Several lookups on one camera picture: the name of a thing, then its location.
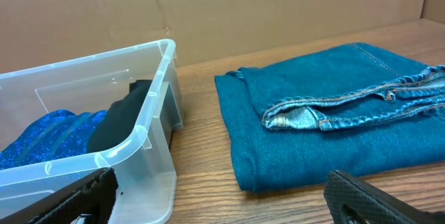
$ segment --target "denim pants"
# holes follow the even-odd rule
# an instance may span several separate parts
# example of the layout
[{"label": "denim pants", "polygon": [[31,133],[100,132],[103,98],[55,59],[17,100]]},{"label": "denim pants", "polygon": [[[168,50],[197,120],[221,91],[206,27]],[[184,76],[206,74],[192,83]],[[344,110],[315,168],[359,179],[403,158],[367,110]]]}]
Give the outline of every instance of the denim pants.
[{"label": "denim pants", "polygon": [[215,80],[241,190],[445,159],[445,66],[354,43]]}]

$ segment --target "wooden surface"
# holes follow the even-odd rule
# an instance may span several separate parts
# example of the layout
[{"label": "wooden surface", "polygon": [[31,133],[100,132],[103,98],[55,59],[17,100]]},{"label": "wooden surface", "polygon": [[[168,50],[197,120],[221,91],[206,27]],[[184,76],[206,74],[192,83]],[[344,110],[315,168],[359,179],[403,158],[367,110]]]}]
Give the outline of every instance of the wooden surface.
[{"label": "wooden surface", "polygon": [[[179,68],[186,116],[184,128],[176,131],[172,140],[178,182],[175,208],[168,222],[332,223],[322,185],[258,195],[239,190],[213,77],[241,66],[262,67],[357,41],[429,65],[445,63],[445,25],[423,19]],[[404,168],[365,179],[418,209],[445,211],[444,165]]]}]

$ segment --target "blue clothing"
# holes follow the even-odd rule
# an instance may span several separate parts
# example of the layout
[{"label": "blue clothing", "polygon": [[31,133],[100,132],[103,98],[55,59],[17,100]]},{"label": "blue clothing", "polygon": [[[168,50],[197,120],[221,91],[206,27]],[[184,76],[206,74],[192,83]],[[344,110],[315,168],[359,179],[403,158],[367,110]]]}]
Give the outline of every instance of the blue clothing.
[{"label": "blue clothing", "polygon": [[245,191],[324,182],[445,159],[445,66],[364,43],[216,77]]},{"label": "blue clothing", "polygon": [[80,115],[57,110],[46,114],[0,152],[0,170],[86,154],[88,140],[105,116],[106,110]]}]

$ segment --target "clear plastic container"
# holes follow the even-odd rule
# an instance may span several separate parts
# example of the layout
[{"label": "clear plastic container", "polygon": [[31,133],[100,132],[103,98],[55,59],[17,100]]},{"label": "clear plastic container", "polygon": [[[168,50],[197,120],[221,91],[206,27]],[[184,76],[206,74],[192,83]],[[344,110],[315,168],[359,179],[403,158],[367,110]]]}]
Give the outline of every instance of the clear plastic container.
[{"label": "clear plastic container", "polygon": [[172,213],[176,172],[168,149],[182,127],[175,42],[159,40],[0,74],[0,150],[48,112],[95,112],[128,94],[137,79],[152,85],[128,138],[102,152],[0,170],[0,218],[92,171],[115,169],[119,183],[110,223],[163,223]]}]

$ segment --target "wood grain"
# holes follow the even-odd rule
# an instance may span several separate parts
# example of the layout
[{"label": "wood grain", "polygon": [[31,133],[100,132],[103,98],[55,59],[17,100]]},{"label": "wood grain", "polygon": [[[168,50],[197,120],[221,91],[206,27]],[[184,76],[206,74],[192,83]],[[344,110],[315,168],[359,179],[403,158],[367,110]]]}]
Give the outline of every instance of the wood grain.
[{"label": "wood grain", "polygon": [[[241,66],[262,67],[347,42],[371,43],[429,65],[445,63],[445,25],[421,19],[178,69],[186,116],[184,128],[172,140],[178,182],[169,223],[332,223],[322,185],[256,195],[239,190],[213,78]],[[445,211],[444,164],[365,180],[418,209]]]}]

